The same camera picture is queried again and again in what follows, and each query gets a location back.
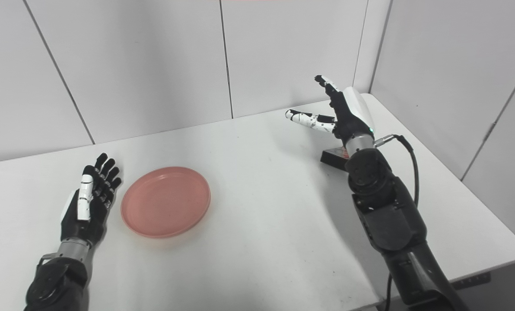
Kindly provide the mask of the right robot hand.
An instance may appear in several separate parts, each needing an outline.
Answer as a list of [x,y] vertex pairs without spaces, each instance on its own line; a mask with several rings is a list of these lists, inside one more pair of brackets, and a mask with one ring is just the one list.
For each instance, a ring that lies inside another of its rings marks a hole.
[[314,130],[332,133],[344,143],[358,136],[370,136],[374,139],[374,123],[370,110],[362,95],[354,87],[340,90],[323,75],[315,76],[315,81],[324,88],[329,97],[329,106],[334,110],[335,116],[288,109],[285,112],[285,118]]

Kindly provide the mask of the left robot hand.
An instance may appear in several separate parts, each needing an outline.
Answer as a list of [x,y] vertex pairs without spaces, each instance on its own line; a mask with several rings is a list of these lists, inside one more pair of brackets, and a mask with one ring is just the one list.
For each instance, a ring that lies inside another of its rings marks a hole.
[[115,159],[102,153],[94,165],[84,167],[79,188],[66,204],[61,221],[61,241],[82,240],[90,247],[102,240],[109,210],[122,179]]

